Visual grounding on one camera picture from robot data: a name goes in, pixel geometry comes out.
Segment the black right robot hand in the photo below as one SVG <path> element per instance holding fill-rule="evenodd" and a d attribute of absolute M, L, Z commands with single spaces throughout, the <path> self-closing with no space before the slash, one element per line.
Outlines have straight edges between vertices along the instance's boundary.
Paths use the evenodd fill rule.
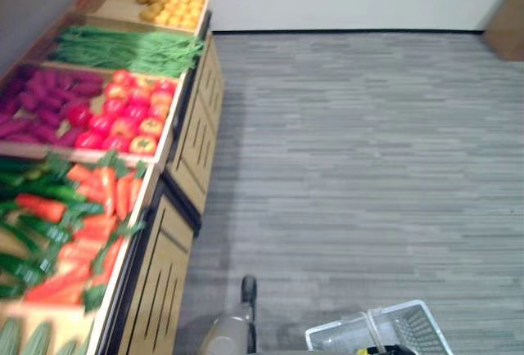
<path fill-rule="evenodd" d="M 412 349 L 402 344 L 386 345 L 384 347 L 360 348 L 355 352 L 356 355 L 417 355 Z"/>

